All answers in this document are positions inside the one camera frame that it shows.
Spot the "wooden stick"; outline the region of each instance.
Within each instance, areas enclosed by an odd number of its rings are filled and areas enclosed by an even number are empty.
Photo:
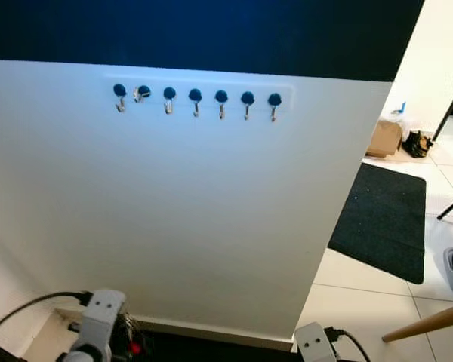
[[[409,326],[388,333],[383,336],[383,341],[392,342],[397,339],[416,336],[418,334],[450,326],[453,326],[453,307],[441,311],[440,313],[436,313],[428,318],[424,318],[416,323],[410,324]]]

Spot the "black power cable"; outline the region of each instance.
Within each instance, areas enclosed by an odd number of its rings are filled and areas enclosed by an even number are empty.
[[[356,347],[359,349],[359,351],[361,352],[362,356],[364,357],[365,361],[366,362],[371,362],[371,359],[369,358],[368,354],[365,353],[365,350],[361,346],[359,341],[352,334],[347,332],[346,330],[337,330],[337,329],[335,329],[333,327],[327,327],[327,328],[324,328],[324,332],[325,332],[325,335],[327,336],[329,342],[336,342],[337,340],[339,340],[340,336],[346,336],[347,338],[349,338],[356,345]]]
[[[369,356],[367,353],[365,353],[365,350],[364,348],[361,346],[361,344],[359,343],[359,341],[354,338],[354,336],[352,334],[350,334],[349,332],[347,332],[346,330],[342,330],[342,334],[346,337],[348,337],[351,341],[353,341],[353,343],[356,345],[356,347],[359,349],[359,351],[361,352],[362,356],[364,357],[365,361],[366,362],[371,362],[371,360],[369,359]]]
[[[38,302],[42,302],[47,299],[55,298],[57,296],[73,296],[74,298],[77,298],[80,301],[81,305],[87,306],[89,304],[89,301],[92,298],[92,293],[91,292],[56,292],[52,294],[47,294],[45,296],[40,296],[39,298],[35,298],[34,300],[31,300],[30,302],[21,305],[20,307],[15,308],[13,311],[5,315],[1,320],[0,320],[0,326],[12,315],[18,313],[19,311],[22,311],[23,309],[30,307],[31,305],[34,305]]]

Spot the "cardboard box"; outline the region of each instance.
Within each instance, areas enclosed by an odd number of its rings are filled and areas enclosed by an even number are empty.
[[[394,155],[401,146],[402,129],[397,123],[378,121],[366,154],[374,157]]]

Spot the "black round knob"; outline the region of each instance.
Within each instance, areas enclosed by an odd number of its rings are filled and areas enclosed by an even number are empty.
[[[254,94],[252,92],[244,92],[242,95],[242,102],[247,105],[252,105],[254,104],[255,98]]]
[[[126,96],[126,88],[122,84],[116,84],[113,88],[114,94],[118,97],[125,97]]]
[[[282,98],[280,97],[280,94],[278,94],[278,93],[270,94],[269,104],[271,106],[277,107],[280,103],[282,103]]]
[[[143,98],[147,98],[151,95],[151,90],[147,85],[141,85],[138,89],[137,92],[140,96]]]
[[[225,103],[228,100],[228,95],[226,91],[224,90],[219,90],[215,95],[214,98],[219,102],[219,103]]]
[[[172,100],[173,98],[176,97],[176,91],[172,87],[167,87],[167,88],[165,88],[163,95],[165,96],[165,98],[167,100]]]
[[[196,88],[190,91],[190,95],[188,97],[190,97],[193,102],[199,102],[203,99],[202,92],[200,92],[199,89]]]

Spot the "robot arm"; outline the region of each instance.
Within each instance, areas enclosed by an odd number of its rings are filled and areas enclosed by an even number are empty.
[[[126,300],[117,290],[96,290],[82,313],[77,341],[70,352],[60,357],[63,362],[110,362],[109,340],[118,313]]]

